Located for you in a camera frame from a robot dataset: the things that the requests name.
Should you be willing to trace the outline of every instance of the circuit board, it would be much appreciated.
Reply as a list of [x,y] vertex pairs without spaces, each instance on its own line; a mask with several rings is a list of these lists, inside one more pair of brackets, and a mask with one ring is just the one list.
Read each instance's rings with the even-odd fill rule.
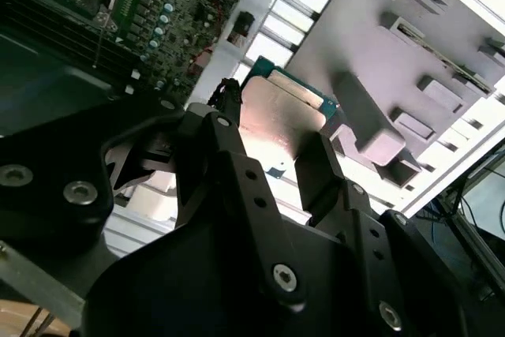
[[140,89],[162,88],[185,103],[238,0],[38,1],[138,56]]

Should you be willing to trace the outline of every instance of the wire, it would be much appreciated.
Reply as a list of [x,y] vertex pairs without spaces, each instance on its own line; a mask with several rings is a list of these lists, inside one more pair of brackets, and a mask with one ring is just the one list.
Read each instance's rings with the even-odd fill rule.
[[479,226],[477,225],[477,221],[475,220],[475,216],[473,215],[473,211],[472,211],[472,208],[470,207],[470,204],[468,204],[468,201],[466,201],[465,197],[461,197],[461,202],[465,203],[466,207],[468,207],[468,210],[470,211],[470,214],[472,216],[473,225],[475,225],[475,227],[477,228],[477,232],[478,232],[479,231]]
[[[496,174],[496,175],[498,175],[498,176],[500,176],[500,177],[502,177],[502,178],[505,179],[505,175],[500,174],[497,171],[488,169],[487,167],[482,167],[482,170],[487,170],[490,173]],[[499,210],[499,226],[502,228],[503,234],[505,234],[505,225],[503,225],[503,213],[505,213],[505,201],[502,204],[502,208]]]
[[505,201],[502,204],[502,209],[499,212],[499,225],[502,227],[502,232],[505,234],[505,225],[503,225],[503,213],[505,212]]
[[32,318],[30,319],[30,321],[26,324],[26,326],[24,327],[23,331],[21,332],[21,334],[19,335],[19,337],[26,337],[28,335],[28,333],[30,332],[30,330],[32,329],[33,327],[33,324],[36,322],[36,320],[39,318],[40,316],[40,313],[43,311],[42,308],[37,308],[37,310],[35,311],[35,313],[33,313],[33,316]]
[[503,179],[505,179],[505,175],[500,174],[500,173],[499,173],[499,172],[497,172],[497,171],[494,171],[494,170],[488,169],[487,167],[482,167],[482,170],[489,171],[490,173],[496,174],[496,175],[498,175],[498,176],[502,177]]
[[432,242],[435,245],[435,221],[432,221]]

